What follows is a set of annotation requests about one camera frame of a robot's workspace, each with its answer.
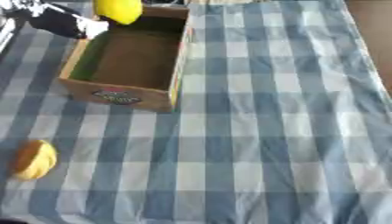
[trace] box side wall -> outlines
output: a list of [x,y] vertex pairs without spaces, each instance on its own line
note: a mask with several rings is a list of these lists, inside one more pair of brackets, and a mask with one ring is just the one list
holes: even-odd
[[183,37],[181,39],[179,50],[178,50],[178,57],[176,60],[176,65],[174,67],[174,73],[171,78],[171,85],[169,88],[169,98],[171,100],[171,106],[173,108],[176,107],[177,99],[179,98],[179,88],[181,85],[181,81],[183,78],[183,70],[186,64],[186,53],[188,44],[192,40],[193,30],[190,26],[190,19],[188,18],[185,24],[185,29],[183,33]]
[[126,105],[135,109],[171,111],[167,92],[99,84],[88,81],[59,79],[74,99],[88,102]]

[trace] yellow ball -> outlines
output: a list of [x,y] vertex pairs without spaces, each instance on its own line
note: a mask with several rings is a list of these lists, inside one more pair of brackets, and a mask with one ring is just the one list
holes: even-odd
[[17,151],[12,164],[13,175],[19,179],[39,179],[57,162],[56,150],[43,140],[31,140]]

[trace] tablecloth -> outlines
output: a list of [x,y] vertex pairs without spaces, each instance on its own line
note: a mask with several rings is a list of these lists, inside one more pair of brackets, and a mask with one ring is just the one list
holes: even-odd
[[[90,11],[90,3],[70,3]],[[74,101],[74,45],[26,26],[0,65],[1,216],[30,223],[390,223],[391,104],[342,1],[190,4],[177,111]],[[58,149],[10,178],[26,139]]]

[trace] lemon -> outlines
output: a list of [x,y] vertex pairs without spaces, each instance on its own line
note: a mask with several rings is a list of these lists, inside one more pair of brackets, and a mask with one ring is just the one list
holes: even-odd
[[94,12],[116,22],[129,25],[142,14],[141,0],[94,0]]

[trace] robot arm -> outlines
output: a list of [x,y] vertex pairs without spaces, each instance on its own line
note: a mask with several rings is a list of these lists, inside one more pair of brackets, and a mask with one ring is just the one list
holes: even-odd
[[71,39],[93,39],[109,28],[106,21],[94,21],[65,6],[41,0],[1,0],[0,8],[5,15],[22,12],[18,15],[23,15],[32,27]]

